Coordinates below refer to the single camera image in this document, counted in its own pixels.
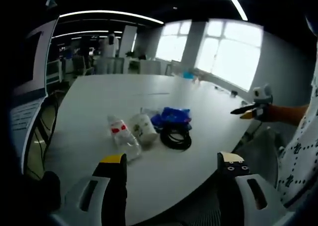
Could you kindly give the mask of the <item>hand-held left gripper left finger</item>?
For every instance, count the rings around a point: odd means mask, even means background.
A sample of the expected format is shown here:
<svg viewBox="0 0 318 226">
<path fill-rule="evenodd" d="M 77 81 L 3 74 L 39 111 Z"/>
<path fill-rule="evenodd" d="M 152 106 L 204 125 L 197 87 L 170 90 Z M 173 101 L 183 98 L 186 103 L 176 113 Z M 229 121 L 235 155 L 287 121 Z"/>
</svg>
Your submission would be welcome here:
<svg viewBox="0 0 318 226">
<path fill-rule="evenodd" d="M 59 226 L 124 226 L 126 184 L 127 155 L 107 156 L 71 188 L 52 218 Z"/>
</svg>

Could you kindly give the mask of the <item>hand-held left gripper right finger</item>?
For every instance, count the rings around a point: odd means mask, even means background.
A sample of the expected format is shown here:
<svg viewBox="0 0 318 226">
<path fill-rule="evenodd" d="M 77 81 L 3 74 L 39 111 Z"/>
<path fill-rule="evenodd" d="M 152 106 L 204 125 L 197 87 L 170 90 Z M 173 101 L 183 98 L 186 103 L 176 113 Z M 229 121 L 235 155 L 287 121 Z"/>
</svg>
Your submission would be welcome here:
<svg viewBox="0 0 318 226">
<path fill-rule="evenodd" d="M 273 226 L 292 214 L 277 190 L 260 175 L 251 174 L 242 157 L 221 151 L 217 160 L 222 226 Z"/>
</svg>

